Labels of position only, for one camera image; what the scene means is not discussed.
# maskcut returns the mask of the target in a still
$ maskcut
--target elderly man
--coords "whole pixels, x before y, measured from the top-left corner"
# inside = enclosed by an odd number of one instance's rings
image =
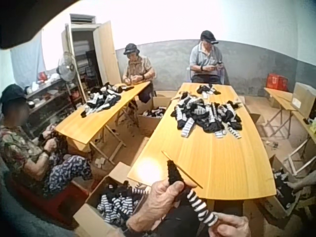
[[[218,41],[210,31],[203,31],[200,43],[190,55],[190,70],[194,72],[193,83],[222,84],[220,71],[223,69],[222,53],[215,46]]]
[[[20,126],[27,121],[29,108],[22,88],[9,85],[0,103],[4,115],[0,126],[0,155],[17,182],[46,197],[62,191],[75,177],[92,179],[91,167],[85,158],[71,156],[63,161],[58,156],[56,139],[49,139],[51,130],[34,140],[23,132]]]
[[[128,58],[128,64],[122,78],[124,83],[127,85],[136,85],[155,78],[156,73],[149,59],[139,54],[139,49],[135,44],[129,43],[125,47],[124,55]],[[139,93],[139,100],[147,103],[150,100],[152,90],[152,84],[147,86]]]

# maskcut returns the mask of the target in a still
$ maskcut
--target pile of socks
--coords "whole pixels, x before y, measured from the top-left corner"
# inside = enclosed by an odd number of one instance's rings
[[[273,176],[276,183],[276,197],[284,209],[289,209],[291,204],[295,202],[293,189],[288,186],[288,173],[285,173],[281,168],[280,170],[273,170]]]
[[[94,88],[88,93],[89,100],[81,113],[81,117],[86,117],[88,114],[108,110],[121,99],[123,91],[133,89],[133,86],[114,86],[108,82],[101,88]]]
[[[242,130],[241,119],[235,109],[238,104],[228,101],[226,104],[205,103],[202,98],[183,92],[180,101],[171,113],[177,120],[177,128],[182,130],[181,136],[188,137],[194,124],[203,128],[206,133],[215,133],[217,138],[226,135],[227,130],[237,139],[241,138],[239,130]]]
[[[108,184],[97,209],[106,223],[123,229],[126,228],[126,221],[133,214],[141,197],[147,194],[145,190],[129,186],[128,181],[122,186]]]
[[[166,107],[160,106],[153,110],[144,111],[142,116],[151,117],[151,118],[162,118],[165,112],[166,112]]]
[[[217,91],[212,84],[207,85],[200,85],[197,88],[197,93],[202,94],[203,99],[207,99],[209,95],[220,95],[221,92]]]

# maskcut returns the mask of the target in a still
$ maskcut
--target gray wall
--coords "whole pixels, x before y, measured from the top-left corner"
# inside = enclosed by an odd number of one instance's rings
[[[188,81],[187,67],[191,49],[197,39],[162,41],[138,45],[140,54],[149,57],[158,73],[156,90],[177,90]],[[264,95],[268,73],[280,74],[288,78],[288,89],[293,91],[296,81],[316,88],[316,66],[272,50],[236,43],[220,41],[217,46],[223,54],[226,67],[226,81],[240,95]],[[124,49],[116,50],[119,71],[122,75],[127,65]]]

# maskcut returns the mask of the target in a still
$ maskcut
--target floral shirt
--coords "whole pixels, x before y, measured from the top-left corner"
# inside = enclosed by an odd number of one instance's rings
[[[36,163],[42,149],[34,144],[21,127],[0,126],[0,156],[15,180],[35,193],[41,193],[43,181],[36,181],[23,168],[28,159]]]
[[[152,68],[152,64],[150,63],[149,59],[145,56],[138,56],[137,61],[131,62],[128,61],[127,68],[124,71],[124,75],[127,78],[136,75],[144,75]]]

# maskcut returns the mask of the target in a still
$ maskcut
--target elderly woman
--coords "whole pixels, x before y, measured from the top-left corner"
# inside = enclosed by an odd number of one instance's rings
[[[203,31],[200,42],[190,55],[190,70],[194,72],[193,83],[222,84],[220,70],[223,68],[222,53],[215,46],[218,41],[210,31]]]
[[[155,78],[156,73],[149,59],[139,55],[139,50],[135,44],[129,43],[125,47],[124,55],[129,59],[122,78],[124,83],[127,85],[136,85]],[[139,93],[138,97],[140,101],[147,103],[150,100],[151,86],[147,86]]]

